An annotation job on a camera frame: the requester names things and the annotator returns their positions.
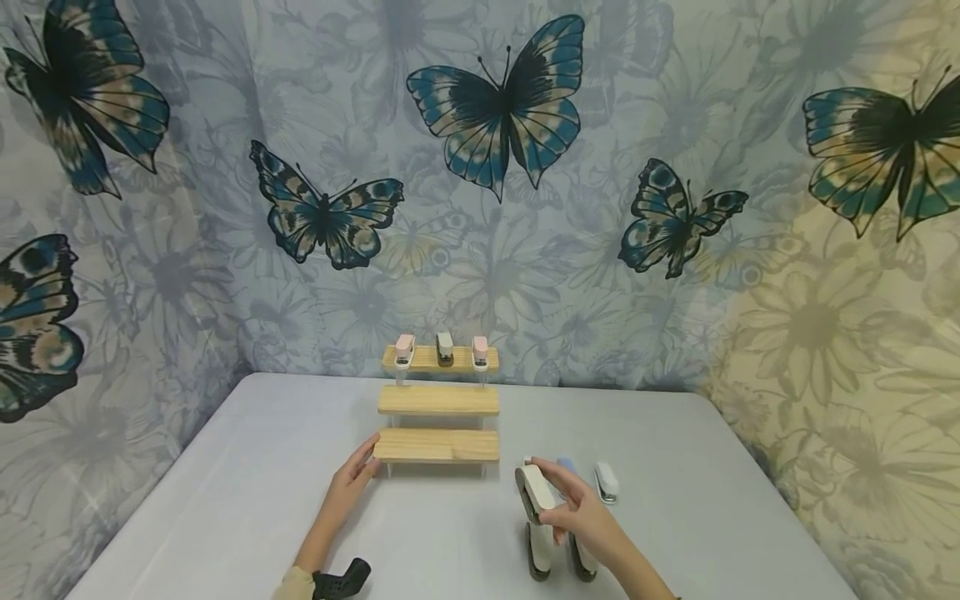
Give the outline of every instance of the wooden shelf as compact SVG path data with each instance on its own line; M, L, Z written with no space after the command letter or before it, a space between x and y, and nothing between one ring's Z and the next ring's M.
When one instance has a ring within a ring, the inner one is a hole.
M384 463L493 463L500 460L500 437L486 429L386 428L373 457Z
M396 348L387 346L383 353L381 364L389 372L394 372ZM487 352L487 372L496 372L500 369L500 354L496 348L489 348ZM469 346L453 347L453 364L442 367L437 362L437 347L434 344L418 345L414 352L414 360L410 365L410 372L461 372L472 373L473 365L470 362Z
M495 417L500 399L493 387L386 385L377 410L412 417Z

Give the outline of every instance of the sleeve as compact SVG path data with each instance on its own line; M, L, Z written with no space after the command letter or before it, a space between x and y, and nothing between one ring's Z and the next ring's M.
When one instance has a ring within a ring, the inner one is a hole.
M298 566L291 566L283 576L272 600L312 600L313 576Z

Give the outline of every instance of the curtain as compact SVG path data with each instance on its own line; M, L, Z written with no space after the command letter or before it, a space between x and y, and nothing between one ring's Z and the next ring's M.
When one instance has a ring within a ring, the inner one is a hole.
M708 397L861 598L960 596L957 0L0 6L0 597L247 372L441 330Z

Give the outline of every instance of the hand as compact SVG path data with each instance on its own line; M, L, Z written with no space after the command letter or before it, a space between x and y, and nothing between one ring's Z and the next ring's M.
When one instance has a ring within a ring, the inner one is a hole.
M371 460L373 447L379 440L380 434L374 433L333 473L324 504L317 515L317 525L330 535L336 535L347 522L360 494L380 468L380 461Z
M534 458L531 463L539 467L546 480L566 498L557 508L540 513L540 522L553 527L554 543L560 545L564 534L570 532L607 568L636 552L630 538L590 484L556 463L541 458Z

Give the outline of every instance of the butterfly wing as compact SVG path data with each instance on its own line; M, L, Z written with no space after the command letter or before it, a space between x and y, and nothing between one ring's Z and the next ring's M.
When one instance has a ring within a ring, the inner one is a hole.
M756 287L765 274L778 273L808 249L806 240L792 233L750 236L725 228L689 265L701 283L743 291Z
M624 232L617 257L643 273L682 245L690 216L686 190L665 162L647 161L630 211L637 220Z
M43 19L43 45L53 77L105 144L152 173L170 107L137 77L143 57L114 0L53 0Z
M120 198L97 139L77 107L55 91L54 75L13 48L4 53L7 85L30 102L73 188L85 196L106 192Z
M449 266L450 251L463 245L470 225L461 210L425 221L400 217L392 235L383 240L383 269L398 276L438 275Z
M0 262L0 421L15 422L77 385L84 344L60 321L77 309L64 235L38 237Z
M446 138L446 168L489 188L502 202L510 160L500 110L501 92L482 78L452 66L429 66L407 78L430 132Z
M862 237L905 170L899 124L909 126L910 107L891 94L843 87L807 98L804 117L809 151L825 159L810 193Z
M583 54L584 19L561 16L530 38L507 78L510 145L535 188L580 133L580 115L567 97L580 88Z
M918 223L960 208L960 77L921 110L916 128L916 163L900 182L898 242Z
M321 238L328 207L300 173L256 140L251 142L250 158L256 165L260 193L273 204L267 223L276 244L302 264Z
M370 259L380 252L375 230L390 226L401 202L403 183L377 180L361 183L330 203L324 240L333 268L369 267Z
M743 212L743 205L748 198L750 196L746 193L734 190L704 198L692 215L691 227L689 235L684 240L683 251L670 255L670 267L666 277L669 279L679 276L684 270L686 261L693 258L700 250L702 238L714 235L734 214Z

